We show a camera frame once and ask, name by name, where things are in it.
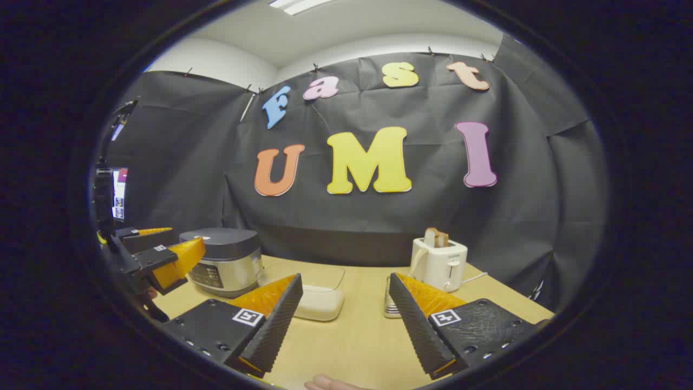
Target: ceiling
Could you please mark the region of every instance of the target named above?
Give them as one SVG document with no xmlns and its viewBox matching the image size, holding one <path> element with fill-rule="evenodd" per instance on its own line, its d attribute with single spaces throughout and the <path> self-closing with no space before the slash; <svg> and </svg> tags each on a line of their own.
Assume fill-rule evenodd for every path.
<svg viewBox="0 0 693 390">
<path fill-rule="evenodd" d="M 500 44 L 502 33 L 438 0 L 334 0 L 291 16 L 249 2 L 192 36 L 217 40 L 253 53 L 277 68 L 329 47 L 380 35 L 429 33 Z"/>
</svg>

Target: plastic container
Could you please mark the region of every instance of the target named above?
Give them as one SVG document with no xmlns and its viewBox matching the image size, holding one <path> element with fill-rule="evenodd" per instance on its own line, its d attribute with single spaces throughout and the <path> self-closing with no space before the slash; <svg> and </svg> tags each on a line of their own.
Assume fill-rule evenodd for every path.
<svg viewBox="0 0 693 390">
<path fill-rule="evenodd" d="M 303 262 L 280 262 L 257 273 L 260 286 L 301 274 L 304 294 L 294 313 L 295 317 L 314 321 L 332 321 L 337 318 L 344 304 L 344 292 L 340 289 L 345 271 L 338 266 Z"/>
</svg>

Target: white wall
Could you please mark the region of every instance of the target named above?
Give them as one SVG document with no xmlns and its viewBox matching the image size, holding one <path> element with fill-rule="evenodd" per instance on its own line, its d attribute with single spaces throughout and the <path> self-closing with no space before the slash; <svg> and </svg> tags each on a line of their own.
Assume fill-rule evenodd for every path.
<svg viewBox="0 0 693 390">
<path fill-rule="evenodd" d="M 156 59 L 147 71 L 168 70 L 216 78 L 253 90 L 274 84 L 277 68 L 237 47 L 202 38 L 186 38 Z"/>
<path fill-rule="evenodd" d="M 147 71 L 168 70 L 198 74 L 252 89 L 271 87 L 313 69 L 354 58 L 387 53 L 426 52 L 492 58 L 497 44 L 452 35 L 395 34 L 358 40 L 302 56 L 277 69 L 259 56 L 215 40 L 186 38 L 162 54 Z"/>
<path fill-rule="evenodd" d="M 305 73 L 313 69 L 313 63 L 318 67 L 351 60 L 353 58 L 375 56 L 388 53 L 427 52 L 431 47 L 434 53 L 460 54 L 480 58 L 492 58 L 498 52 L 498 44 L 490 44 L 479 40 L 452 35 L 433 34 L 395 34 L 358 40 L 302 56 L 278 70 L 274 84 Z"/>
</svg>

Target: pink letter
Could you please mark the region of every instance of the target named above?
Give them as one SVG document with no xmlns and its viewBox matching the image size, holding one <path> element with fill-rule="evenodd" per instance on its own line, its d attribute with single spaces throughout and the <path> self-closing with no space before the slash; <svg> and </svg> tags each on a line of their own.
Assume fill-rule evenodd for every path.
<svg viewBox="0 0 693 390">
<path fill-rule="evenodd" d="M 464 136 L 464 146 L 467 149 L 469 170 L 464 176 L 464 184 L 467 187 L 494 185 L 498 178 L 491 170 L 489 147 L 486 145 L 489 128 L 479 122 L 457 122 L 455 128 Z"/>
<path fill-rule="evenodd" d="M 313 81 L 310 84 L 310 88 L 304 92 L 304 99 L 313 100 L 319 97 L 328 98 L 335 96 L 339 91 L 337 89 L 337 83 L 339 83 L 339 81 L 340 79 L 334 76 L 318 78 L 317 80 Z"/>
<path fill-rule="evenodd" d="M 486 81 L 479 81 L 476 76 L 474 76 L 475 73 L 479 73 L 479 70 L 468 67 L 464 62 L 454 62 L 446 68 L 454 70 L 459 80 L 473 90 L 485 91 L 489 88 L 489 84 Z"/>
</svg>

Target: purple letter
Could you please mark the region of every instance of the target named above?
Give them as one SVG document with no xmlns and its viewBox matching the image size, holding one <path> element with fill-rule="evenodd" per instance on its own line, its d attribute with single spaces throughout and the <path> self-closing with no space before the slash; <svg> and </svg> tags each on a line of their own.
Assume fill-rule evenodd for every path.
<svg viewBox="0 0 693 390">
<path fill-rule="evenodd" d="M 486 133 L 489 128 L 479 122 L 457 122 L 455 128 L 464 136 L 467 149 L 467 164 L 469 171 L 464 176 L 467 187 L 490 187 L 498 179 L 491 170 L 489 147 L 486 145 Z"/>
</svg>

